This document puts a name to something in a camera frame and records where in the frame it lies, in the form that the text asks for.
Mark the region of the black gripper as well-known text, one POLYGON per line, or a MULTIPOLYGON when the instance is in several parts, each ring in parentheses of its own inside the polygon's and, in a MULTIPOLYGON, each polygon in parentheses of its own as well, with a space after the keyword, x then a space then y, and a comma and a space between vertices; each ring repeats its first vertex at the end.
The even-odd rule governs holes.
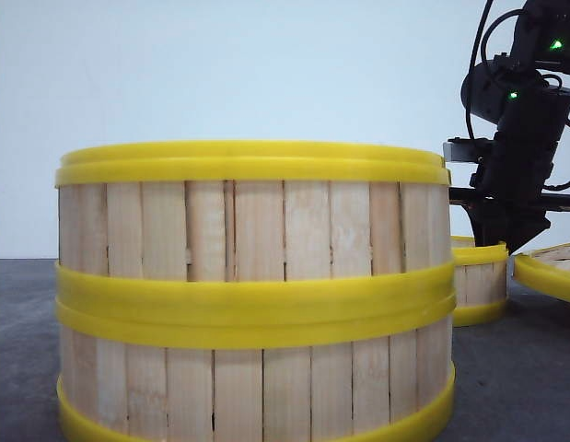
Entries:
POLYGON ((570 212, 570 195, 543 193, 570 113, 570 89, 487 89, 462 94, 471 114, 496 125, 491 153, 477 164, 468 189, 453 187, 452 204, 466 212, 477 247, 505 242, 513 254, 551 227, 545 211, 570 212))

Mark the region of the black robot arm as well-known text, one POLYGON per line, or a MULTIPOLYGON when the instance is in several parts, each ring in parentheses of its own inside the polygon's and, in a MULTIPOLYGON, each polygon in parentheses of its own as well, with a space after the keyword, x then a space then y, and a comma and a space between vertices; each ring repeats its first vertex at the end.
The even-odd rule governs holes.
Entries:
POLYGON ((460 96, 465 116, 496 132, 444 144, 446 161, 477 166, 449 200, 467 212, 478 247, 518 250, 550 227, 547 212, 570 212, 570 180, 546 182, 570 128, 570 88, 560 74, 570 75, 570 1, 528 1, 492 24, 480 21, 460 96))

